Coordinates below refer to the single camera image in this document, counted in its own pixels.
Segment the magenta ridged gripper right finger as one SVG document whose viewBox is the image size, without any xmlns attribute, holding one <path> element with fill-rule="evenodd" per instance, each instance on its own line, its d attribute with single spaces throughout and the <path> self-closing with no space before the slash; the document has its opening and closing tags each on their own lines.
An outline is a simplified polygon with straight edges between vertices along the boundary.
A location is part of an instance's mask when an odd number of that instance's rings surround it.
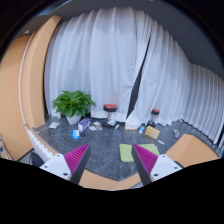
<svg viewBox="0 0 224 224">
<path fill-rule="evenodd" d="M 131 153 L 143 185 L 150 184 L 183 168 L 166 154 L 156 155 L 136 144 L 132 145 Z"/>
</svg>

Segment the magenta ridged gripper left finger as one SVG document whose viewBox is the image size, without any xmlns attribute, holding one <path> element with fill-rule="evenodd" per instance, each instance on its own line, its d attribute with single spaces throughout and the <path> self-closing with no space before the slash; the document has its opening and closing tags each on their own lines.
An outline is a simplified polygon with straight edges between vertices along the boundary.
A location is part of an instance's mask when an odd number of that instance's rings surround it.
<svg viewBox="0 0 224 224">
<path fill-rule="evenodd" d="M 74 184 L 79 184 L 90 154 L 91 146 L 87 143 L 65 155 L 54 155 L 41 166 L 41 169 Z"/>
</svg>

